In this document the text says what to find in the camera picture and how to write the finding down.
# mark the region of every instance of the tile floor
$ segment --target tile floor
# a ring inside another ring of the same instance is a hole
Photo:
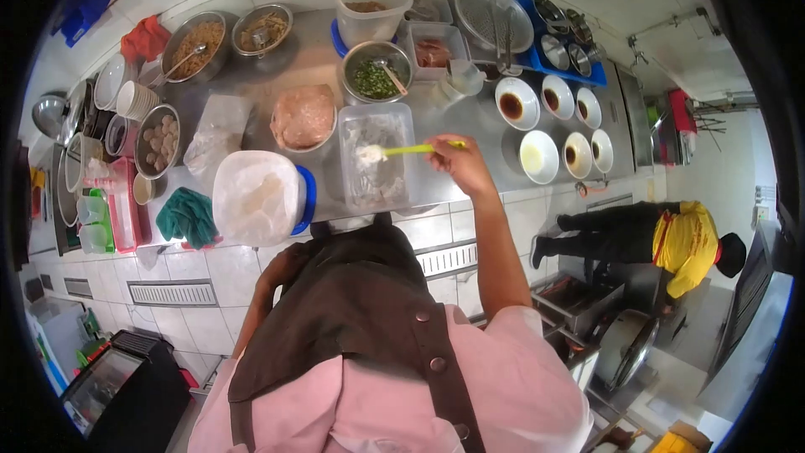
[[[653,193],[649,193],[652,182]],[[509,229],[529,283],[558,273],[558,258],[549,258],[539,269],[529,266],[531,238],[544,232],[556,232],[556,215],[586,210],[588,203],[625,193],[634,201],[665,196],[665,172],[636,175],[610,184],[605,193],[580,198],[571,184],[535,187],[501,196]],[[472,205],[468,201],[444,203],[425,213],[394,214],[394,224],[402,229],[416,249],[450,244],[475,237]],[[371,217],[333,221],[337,231],[347,231],[371,222]],[[287,246],[310,239],[309,233],[289,238],[274,247],[220,246],[203,252],[169,247],[157,257],[156,266],[146,269],[137,257],[89,256],[81,251],[59,258],[53,253],[31,257],[36,273],[51,275],[53,292],[92,307],[101,327],[107,331],[140,327],[159,332],[176,348],[176,359],[196,379],[217,364],[216,356],[229,355],[240,334],[241,324],[260,273]],[[65,277],[86,278],[93,299],[67,296]],[[219,307],[171,308],[132,304],[127,281],[210,279]],[[428,289],[439,302],[457,304],[468,315],[481,313],[478,273],[471,271],[454,277],[428,282]]]

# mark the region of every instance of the person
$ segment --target person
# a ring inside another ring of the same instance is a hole
[[[447,141],[464,141],[454,148]],[[293,244],[254,289],[189,451],[579,451],[589,403],[542,336],[476,142],[426,160],[472,200],[488,324],[436,303],[405,234],[378,214]],[[281,297],[271,298],[282,284]]]
[[[703,204],[647,203],[613,206],[575,216],[561,215],[562,231],[574,237],[537,236],[531,243],[531,266],[545,256],[578,256],[605,262],[652,263],[674,274],[666,287],[664,313],[683,294],[698,286],[710,266],[727,277],[744,267],[746,246],[735,233],[719,238]]]

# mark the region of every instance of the colander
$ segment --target colander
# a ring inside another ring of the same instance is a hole
[[[493,24],[492,16],[489,15],[489,5],[493,5],[493,9],[499,12],[494,15],[497,25]],[[486,51],[494,51],[498,48],[495,26],[500,35],[505,35],[506,15],[504,12],[507,12],[509,8],[514,10],[509,29],[511,52],[522,53],[534,43],[534,26],[531,25],[526,10],[516,0],[456,0],[459,26],[465,31],[472,44]],[[500,39],[501,47],[504,44],[504,39]]]

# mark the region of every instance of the red belt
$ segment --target red belt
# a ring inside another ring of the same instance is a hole
[[[665,245],[665,236],[668,233],[670,222],[674,220],[674,218],[671,217],[670,212],[666,210],[662,213],[662,220],[665,221],[665,227],[662,229],[662,235],[659,237],[659,245],[657,245],[657,253],[654,255],[654,259],[651,261],[652,265],[657,264],[657,260],[659,259],[659,253],[662,251],[662,247]]]

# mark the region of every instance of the green towel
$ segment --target green towel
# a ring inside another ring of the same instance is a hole
[[[218,236],[213,222],[213,200],[179,187],[156,216],[156,227],[166,240],[187,238],[187,243],[196,250],[212,244]]]

